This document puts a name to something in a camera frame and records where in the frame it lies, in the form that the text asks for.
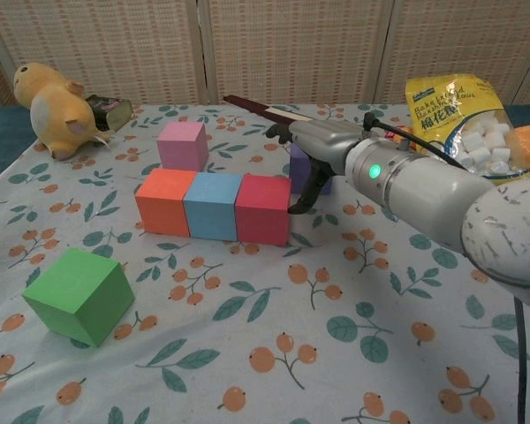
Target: orange foam cube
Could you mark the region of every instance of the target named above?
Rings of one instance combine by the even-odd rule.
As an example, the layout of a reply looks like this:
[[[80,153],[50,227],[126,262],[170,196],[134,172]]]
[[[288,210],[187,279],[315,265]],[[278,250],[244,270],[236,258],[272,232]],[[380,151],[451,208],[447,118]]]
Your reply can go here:
[[[145,231],[190,236],[183,199],[196,174],[194,170],[151,171],[135,194]]]

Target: plastic bag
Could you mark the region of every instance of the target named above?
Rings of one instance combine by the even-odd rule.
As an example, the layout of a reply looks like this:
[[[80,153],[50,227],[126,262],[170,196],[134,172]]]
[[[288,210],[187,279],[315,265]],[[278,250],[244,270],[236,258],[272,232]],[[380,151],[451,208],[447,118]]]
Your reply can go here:
[[[495,184],[530,177],[514,161],[514,128],[487,81],[471,74],[409,79],[405,93],[414,135]]]

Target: floral tablecloth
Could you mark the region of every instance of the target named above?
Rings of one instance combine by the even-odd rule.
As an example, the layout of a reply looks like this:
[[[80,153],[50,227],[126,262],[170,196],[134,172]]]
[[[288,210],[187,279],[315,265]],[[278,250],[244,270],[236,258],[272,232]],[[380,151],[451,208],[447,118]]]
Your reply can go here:
[[[405,106],[284,107],[409,123]],[[289,156],[236,107],[135,113],[110,149],[54,162],[35,144],[0,176],[0,423],[515,422],[507,292],[343,178],[287,247],[145,233],[133,193],[169,120],[205,124],[208,172],[286,175]],[[120,261],[136,296],[97,349],[20,296],[69,246]]]

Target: black cable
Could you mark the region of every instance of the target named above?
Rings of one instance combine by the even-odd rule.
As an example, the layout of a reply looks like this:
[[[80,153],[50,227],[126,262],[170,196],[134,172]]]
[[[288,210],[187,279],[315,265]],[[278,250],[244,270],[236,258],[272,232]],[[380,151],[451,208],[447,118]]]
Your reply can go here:
[[[524,326],[524,309],[522,302],[514,298],[514,314],[516,315],[516,333],[519,340],[519,400],[517,406],[517,423],[526,422],[526,379],[527,361],[526,353],[526,327]]]
[[[392,125],[388,125],[388,124],[381,122],[379,119],[375,117],[375,114],[373,112],[368,112],[365,114],[365,116],[363,117],[363,127],[366,131],[370,131],[371,128],[375,127],[375,128],[381,128],[382,130],[390,131],[391,133],[395,133],[396,135],[400,135],[401,137],[404,137],[418,144],[419,146],[425,148],[428,152],[431,152],[434,155],[438,156],[439,158],[443,159],[447,164],[451,166],[455,166],[456,168],[460,168],[461,170],[466,170],[466,168],[461,163],[459,163],[452,157],[449,157],[448,155],[446,155],[439,148],[432,146],[427,141],[424,141],[423,139],[420,139],[416,137],[415,135],[410,134],[409,132],[403,131],[400,128],[396,128]]]

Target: stuffed animal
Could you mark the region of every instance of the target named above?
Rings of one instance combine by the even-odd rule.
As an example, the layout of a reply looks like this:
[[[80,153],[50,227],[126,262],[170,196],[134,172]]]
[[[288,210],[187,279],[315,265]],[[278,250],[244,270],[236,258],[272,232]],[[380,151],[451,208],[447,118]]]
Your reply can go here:
[[[53,159],[67,159],[89,140],[108,141],[83,93],[81,84],[45,64],[24,64],[14,75],[16,100],[29,109],[35,134]]]

